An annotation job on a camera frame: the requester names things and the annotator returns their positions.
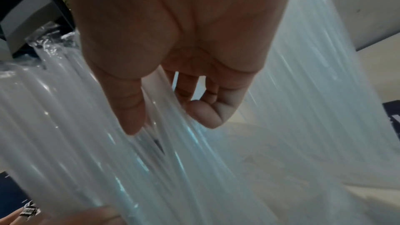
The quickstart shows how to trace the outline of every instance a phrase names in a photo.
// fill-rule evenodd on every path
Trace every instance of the ceiling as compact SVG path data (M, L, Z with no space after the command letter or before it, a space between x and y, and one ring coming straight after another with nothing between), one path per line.
M400 32L400 0L333 0L357 49Z

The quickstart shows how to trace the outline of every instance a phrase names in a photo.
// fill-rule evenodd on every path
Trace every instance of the finger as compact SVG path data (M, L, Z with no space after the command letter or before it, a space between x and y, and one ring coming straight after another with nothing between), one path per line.
M99 80L122 129L128 135L136 134L146 118L141 80L115 77L90 61L88 61L88 65Z
M210 104L201 100L190 101L186 112L208 128L217 128L225 123L241 104L249 86L231 90L219 87L217 99Z
M189 102L195 93L199 77L179 73L175 87L175 95L180 103Z
M165 74L166 74L166 76L168 78L168 81L172 85L174 83L175 71L170 71L170 70L164 69L164 72L165 72Z
M218 85L215 84L209 77L205 79L205 92L200 100L208 104L213 104L217 101Z
M44 225L125 225L118 212L110 207L86 210L62 219L50 220Z

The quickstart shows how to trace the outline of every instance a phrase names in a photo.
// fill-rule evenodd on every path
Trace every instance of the hand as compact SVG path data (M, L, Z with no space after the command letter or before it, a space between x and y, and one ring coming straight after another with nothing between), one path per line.
M83 55L124 131L145 121L141 78L162 65L187 113L209 128L241 103L287 0L69 0ZM190 101L199 76L206 92Z
M27 221L27 223L29 223L27 225L37 224L30 224L32 219ZM44 220L38 225L126 225L126 223L114 209L109 207L100 207L83 211L62 219Z

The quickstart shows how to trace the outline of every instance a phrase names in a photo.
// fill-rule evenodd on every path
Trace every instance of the person's palm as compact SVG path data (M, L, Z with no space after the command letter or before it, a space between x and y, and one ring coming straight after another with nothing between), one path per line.
M263 66L286 0L69 0L86 61L120 124L145 120L140 79L160 64L190 116L215 128ZM206 88L190 101L199 76Z

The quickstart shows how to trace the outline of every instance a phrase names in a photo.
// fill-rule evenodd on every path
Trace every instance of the transparent plastic sheet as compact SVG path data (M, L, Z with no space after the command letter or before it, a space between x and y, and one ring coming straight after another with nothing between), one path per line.
M1 75L2 162L45 212L111 205L129 224L276 224L184 114L162 70L143 79L150 123L128 137L72 37L44 26L30 39L43 63L6 63Z
M399 140L331 0L289 0L239 108L353 185L400 188Z

